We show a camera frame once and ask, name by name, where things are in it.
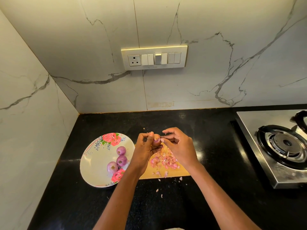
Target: rose print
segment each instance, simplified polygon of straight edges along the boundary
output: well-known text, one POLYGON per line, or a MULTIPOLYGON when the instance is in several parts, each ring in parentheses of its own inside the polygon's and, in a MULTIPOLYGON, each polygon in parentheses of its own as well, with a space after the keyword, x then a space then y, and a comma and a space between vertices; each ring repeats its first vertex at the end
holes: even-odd
POLYGON ((102 139, 103 139, 105 142, 111 142, 111 141, 113 141, 113 139, 114 139, 114 133, 105 134, 105 135, 102 136, 102 139))
POLYGON ((119 182, 124 174, 124 169, 119 169, 117 172, 115 172, 111 178, 112 182, 119 182))
POLYGON ((116 139, 114 139, 112 142, 111 142, 111 145, 112 146, 116 146, 120 143, 121 141, 121 137, 117 136, 116 139))

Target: cutting board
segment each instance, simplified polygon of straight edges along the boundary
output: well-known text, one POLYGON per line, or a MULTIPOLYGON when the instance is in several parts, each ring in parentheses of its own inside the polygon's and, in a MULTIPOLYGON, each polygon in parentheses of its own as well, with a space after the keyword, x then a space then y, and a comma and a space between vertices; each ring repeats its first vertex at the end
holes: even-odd
MULTIPOLYGON (((169 148, 164 143, 161 143, 161 144, 163 145, 162 151, 169 150, 169 148)), ((155 154, 151 156, 149 161, 151 161, 151 159, 153 159, 154 157, 156 157, 155 154)), ((172 169, 172 168, 166 169, 161 164, 161 162, 159 162, 158 164, 161 165, 160 169, 158 167, 153 168, 151 166, 150 162, 148 162, 147 169, 146 169, 145 173, 140 177, 140 179, 164 178, 165 171, 168 171, 167 178, 170 178, 170 177, 183 177, 183 176, 189 176, 190 175, 189 172, 179 162, 176 162, 176 164, 180 166, 179 169, 178 168, 177 169, 172 169)))

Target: countertop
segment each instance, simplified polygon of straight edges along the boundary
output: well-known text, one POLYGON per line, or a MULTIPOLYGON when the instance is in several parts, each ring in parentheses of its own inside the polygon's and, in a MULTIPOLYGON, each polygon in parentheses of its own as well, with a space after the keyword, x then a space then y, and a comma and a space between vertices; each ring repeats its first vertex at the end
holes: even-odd
MULTIPOLYGON (((161 134, 176 126, 193 138, 200 162, 260 228, 305 230, 307 189, 273 189, 235 117, 236 111, 306 108, 287 105, 82 114, 28 229, 92 229, 115 186, 95 188, 82 179, 80 158, 89 143, 109 132, 121 132, 135 143, 140 132, 161 134)), ((126 229, 219 229, 193 179, 178 180, 139 180, 126 229)))

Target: white plate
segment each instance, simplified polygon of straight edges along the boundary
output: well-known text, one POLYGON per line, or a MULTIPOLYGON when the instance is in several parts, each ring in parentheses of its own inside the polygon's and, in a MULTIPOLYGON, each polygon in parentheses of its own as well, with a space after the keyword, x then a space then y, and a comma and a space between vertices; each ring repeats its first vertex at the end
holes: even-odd
POLYGON ((108 133, 95 139, 84 151, 80 161, 80 172, 82 178, 95 187, 109 187, 121 179, 127 169, 134 151, 132 140, 121 133, 108 133), (109 174, 106 166, 109 162, 119 157, 116 149, 119 146, 126 148, 125 156, 128 163, 116 173, 109 174))

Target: gas stove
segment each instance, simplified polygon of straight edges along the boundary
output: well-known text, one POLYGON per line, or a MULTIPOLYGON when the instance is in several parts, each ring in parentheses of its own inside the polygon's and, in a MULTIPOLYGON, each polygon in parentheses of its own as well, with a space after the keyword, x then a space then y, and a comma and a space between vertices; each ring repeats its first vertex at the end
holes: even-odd
POLYGON ((307 111, 242 111, 237 115, 274 189, 307 184, 307 111))

